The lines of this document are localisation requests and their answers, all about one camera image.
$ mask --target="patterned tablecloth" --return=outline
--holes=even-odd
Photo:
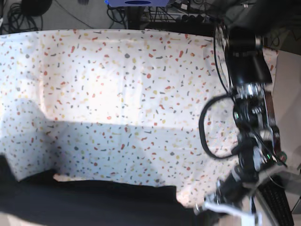
[[[236,159],[203,151],[198,118],[224,93],[212,39],[157,31],[69,30],[0,36],[1,151],[21,179],[71,177],[176,185],[201,203]],[[273,76],[277,53],[265,50]],[[207,114],[208,143],[236,142],[230,101]]]

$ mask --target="blue object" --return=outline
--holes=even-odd
[[[169,0],[105,0],[107,5],[112,7],[119,6],[159,6],[164,7]]]

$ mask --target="black fabric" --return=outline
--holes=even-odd
[[[47,226],[196,226],[215,221],[214,213],[196,217],[185,209],[173,186],[57,182],[54,174],[48,170],[17,182],[0,157],[0,211]]]

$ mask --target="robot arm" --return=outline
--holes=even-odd
[[[279,129],[276,126],[271,93],[265,90],[272,83],[269,68],[262,53],[262,38],[244,28],[227,30],[218,26],[215,31],[215,64],[221,79],[216,60],[216,45],[224,51],[225,62],[233,86],[225,89],[226,94],[214,97],[204,107],[199,119],[199,132],[204,151],[214,159],[227,159],[238,156],[236,165],[225,181],[217,181],[216,191],[205,198],[203,210],[230,213],[242,217],[242,222],[255,222],[259,215],[239,211],[243,198],[251,192],[250,186],[259,181],[259,174],[275,163],[283,164],[285,155],[280,149]],[[234,103],[233,118],[239,129],[238,145],[228,156],[216,156],[207,146],[204,118],[207,110],[217,101],[231,98]]]

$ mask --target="black cable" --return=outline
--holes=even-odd
[[[57,0],[54,0],[58,5],[59,7],[62,8],[62,10],[64,10],[67,14],[69,14],[71,17],[73,17],[74,19],[76,19],[77,21],[81,22],[82,24],[86,25],[87,27],[91,28],[91,29],[94,29],[94,27],[86,24],[85,22],[83,22],[82,20],[78,19],[76,16],[74,16],[72,13],[70,13],[68,10],[66,10]]]
[[[125,15],[124,11],[122,11],[122,10],[123,10],[123,7],[116,7],[115,8],[115,7],[110,7],[108,5],[107,15],[111,19],[111,21],[113,21],[113,23],[111,24],[110,28],[112,28],[112,26],[113,26],[114,23],[122,24],[124,26],[124,29],[127,28],[126,21],[125,21],[126,15]],[[120,16],[120,20],[117,19],[114,11],[117,11],[117,13]]]
[[[275,37],[275,38],[272,40],[270,47],[272,47],[272,45],[274,45],[275,47],[278,47],[278,46],[280,45],[280,39],[279,39],[279,36]]]
[[[149,10],[149,15],[150,15],[150,21],[152,22],[152,17],[151,17],[151,8],[148,7],[148,10]]]
[[[2,30],[5,30],[7,33],[19,33],[19,32],[32,32],[43,29],[43,18],[41,18],[41,28],[39,29],[36,25],[36,22],[31,16],[26,16],[22,13],[21,4],[13,3],[8,11],[7,23],[4,23],[1,27]]]
[[[125,15],[122,15],[122,11],[121,11],[121,9],[117,9],[117,12],[119,13],[119,15],[120,15],[120,17],[121,17],[121,21],[122,21],[122,24],[123,24],[123,26],[124,26],[124,29],[126,29],[127,28],[127,25],[126,25],[126,21],[125,21]]]
[[[164,7],[160,7],[161,8],[161,10],[167,15],[167,16],[169,16],[172,20],[176,20],[176,19],[174,19],[168,12],[167,12],[167,10],[164,8]]]
[[[299,41],[301,39],[301,36],[300,37],[296,37],[295,35],[295,32],[293,30],[291,30],[292,34],[293,34],[293,38],[295,39],[295,41]]]
[[[214,36],[213,36],[213,52],[214,52],[214,62],[215,62],[216,72],[217,72],[218,78],[220,79],[222,87],[225,89],[226,93],[228,94],[229,92],[228,92],[225,84],[222,81],[220,70],[218,69],[218,66],[217,66],[217,59],[216,59],[216,37],[215,37],[216,36],[216,32],[215,32],[215,30],[214,30]]]
[[[162,13],[161,12],[158,12],[158,16],[159,16],[160,20],[164,22],[164,19],[162,17]]]
[[[209,16],[209,14],[206,12],[206,5],[209,5],[209,6],[211,6],[211,7],[213,7],[213,8],[216,9],[216,11],[211,10],[211,12],[215,13],[217,18],[220,18],[220,16],[222,16],[222,17],[226,18],[227,20],[229,20],[231,23],[234,23],[239,18],[239,16],[242,14],[242,12],[245,10],[245,8],[243,8],[240,11],[240,13],[236,16],[236,18],[234,20],[231,20],[229,17],[227,17],[225,15],[226,12],[231,7],[233,7],[233,6],[243,6],[243,3],[245,3],[246,1],[249,1],[249,0],[245,0],[245,1],[242,1],[242,2],[240,0],[237,0],[237,1],[233,2],[233,3],[230,3],[228,6],[226,6],[224,8],[221,8],[221,7],[217,6],[217,5],[214,5],[214,4],[211,4],[211,3],[208,3],[208,2],[204,2],[202,5],[204,6],[205,14],[207,16]]]
[[[254,203],[254,195],[252,195],[250,197],[250,202],[251,202],[251,213],[256,213],[256,207],[255,207],[255,203]]]
[[[218,77],[219,77],[219,79],[220,79],[220,82],[221,82],[223,88],[224,88],[225,91],[226,91],[226,94],[224,95],[224,98],[230,97],[230,98],[232,99],[232,101],[233,101],[233,103],[234,103],[234,107],[236,108],[236,110],[238,111],[238,113],[242,116],[242,119],[243,119],[244,123],[247,125],[247,127],[250,129],[250,131],[253,133],[253,135],[257,138],[257,140],[260,142],[260,144],[262,145],[262,147],[263,147],[264,149],[266,149],[266,150],[269,152],[269,154],[271,154],[272,156],[274,156],[275,159],[276,159],[278,162],[280,162],[282,165],[284,165],[285,167],[287,167],[287,165],[286,165],[281,159],[279,159],[279,157],[276,156],[276,155],[273,153],[273,151],[271,151],[271,150],[265,145],[265,143],[264,143],[262,137],[258,134],[257,131],[255,131],[255,130],[253,129],[253,127],[251,126],[251,124],[250,124],[250,123],[248,122],[248,120],[245,118],[244,114],[242,114],[240,108],[236,106],[236,102],[235,102],[233,96],[231,96],[231,95],[229,94],[228,90],[226,89],[226,86],[224,85],[224,83],[223,83],[223,81],[222,81],[222,77],[221,77],[221,74],[220,74],[220,72],[219,72],[219,68],[218,68],[218,66],[217,66],[217,58],[216,58],[216,37],[215,37],[215,35],[216,35],[216,33],[214,32],[214,44],[213,44],[213,46],[214,46],[214,61],[215,61],[215,67],[216,67],[216,70],[217,70]]]
[[[206,16],[209,16],[209,15],[208,15],[209,12],[216,12],[215,10],[212,10],[212,9],[211,9],[211,10],[207,10],[204,3],[203,3],[203,5],[201,5],[201,6],[204,6],[204,10],[199,10],[199,11],[198,11],[198,14],[205,14]],[[178,10],[178,11],[180,11],[180,12],[182,12],[182,13],[185,13],[185,14],[189,15],[189,12],[188,12],[187,10],[180,9],[180,8],[176,8],[176,10]]]
[[[157,12],[158,12],[158,7],[156,7],[156,13],[155,13],[155,19],[154,20],[156,20]]]
[[[216,156],[213,152],[210,151],[208,145],[207,145],[207,141],[206,141],[206,134],[205,134],[205,127],[204,127],[204,121],[205,121],[205,116],[206,116],[206,113],[208,111],[208,109],[217,101],[220,101],[220,100],[223,100],[223,99],[226,99],[226,98],[231,98],[230,94],[227,93],[227,94],[224,94],[224,95],[221,95],[221,96],[218,96],[218,97],[213,97],[211,100],[209,100],[202,112],[201,112],[201,115],[200,115],[200,118],[199,118],[199,121],[198,121],[198,130],[199,130],[199,136],[201,138],[201,144],[202,144],[202,147],[204,149],[204,151],[206,152],[206,154],[208,154],[210,157],[214,158],[214,159],[227,159],[227,158],[230,158],[230,157],[233,157],[235,156],[236,154],[230,154],[230,155],[226,155],[226,156]]]

